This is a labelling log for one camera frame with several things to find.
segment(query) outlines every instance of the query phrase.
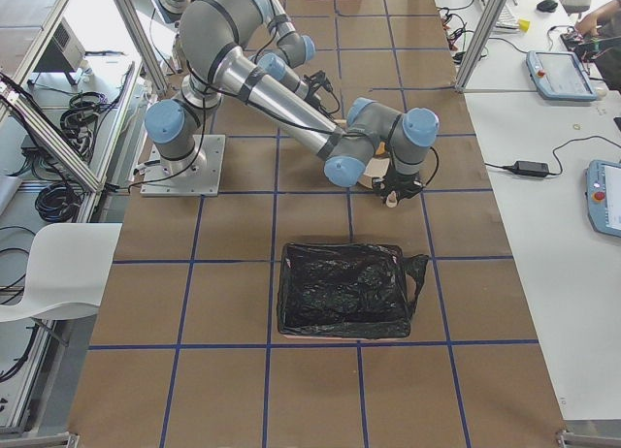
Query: yellow object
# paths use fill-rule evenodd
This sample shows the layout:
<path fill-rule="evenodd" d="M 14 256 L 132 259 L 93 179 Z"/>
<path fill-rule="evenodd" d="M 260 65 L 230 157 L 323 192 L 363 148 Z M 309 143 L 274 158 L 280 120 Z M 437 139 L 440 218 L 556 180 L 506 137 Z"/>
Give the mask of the yellow object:
<path fill-rule="evenodd" d="M 517 24 L 520 27 L 520 31 L 524 31 L 525 33 L 528 31 L 528 28 L 531 27 L 531 22 L 528 19 L 518 19 Z"/>

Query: person's arm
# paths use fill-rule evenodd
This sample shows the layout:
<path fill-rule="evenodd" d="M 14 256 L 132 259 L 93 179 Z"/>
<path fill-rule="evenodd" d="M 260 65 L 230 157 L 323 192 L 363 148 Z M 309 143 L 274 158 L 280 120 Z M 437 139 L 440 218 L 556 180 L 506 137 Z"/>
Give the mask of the person's arm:
<path fill-rule="evenodd" d="M 575 25 L 575 29 L 583 36 L 597 36 L 598 26 L 609 22 L 619 10 L 621 10 L 621 0 L 612 0 L 585 16 Z"/>

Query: floor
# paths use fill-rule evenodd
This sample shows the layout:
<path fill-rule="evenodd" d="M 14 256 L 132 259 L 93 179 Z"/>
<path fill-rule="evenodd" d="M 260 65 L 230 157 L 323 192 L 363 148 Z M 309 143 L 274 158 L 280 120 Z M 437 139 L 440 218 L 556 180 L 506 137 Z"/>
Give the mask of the floor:
<path fill-rule="evenodd" d="M 226 102 L 211 123 L 228 140 L 219 197 L 130 196 L 69 429 L 84 448 L 556 446 L 563 421 L 434 1 L 281 1 L 319 49 L 301 71 L 324 69 L 345 104 L 438 114 L 440 172 L 388 209 Z M 430 255 L 411 335 L 281 336 L 291 241 Z"/>

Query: person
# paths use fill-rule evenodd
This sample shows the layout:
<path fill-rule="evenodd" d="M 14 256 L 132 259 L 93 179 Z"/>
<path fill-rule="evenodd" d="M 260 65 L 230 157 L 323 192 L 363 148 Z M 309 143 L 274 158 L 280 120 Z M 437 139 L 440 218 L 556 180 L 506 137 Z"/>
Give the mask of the person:
<path fill-rule="evenodd" d="M 621 36 L 621 0 L 612 0 L 586 15 L 575 29 L 586 38 Z M 621 47 L 605 50 L 595 64 L 608 88 L 621 90 Z"/>

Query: computer mouse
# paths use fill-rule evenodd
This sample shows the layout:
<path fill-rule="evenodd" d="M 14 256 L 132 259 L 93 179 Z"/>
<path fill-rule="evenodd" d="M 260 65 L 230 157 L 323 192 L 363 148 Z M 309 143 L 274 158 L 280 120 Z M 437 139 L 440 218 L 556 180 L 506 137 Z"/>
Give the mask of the computer mouse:
<path fill-rule="evenodd" d="M 556 11 L 556 8 L 559 6 L 559 3 L 556 0 L 542 0 L 537 4 L 537 10 L 540 12 L 548 12 L 552 13 Z"/>

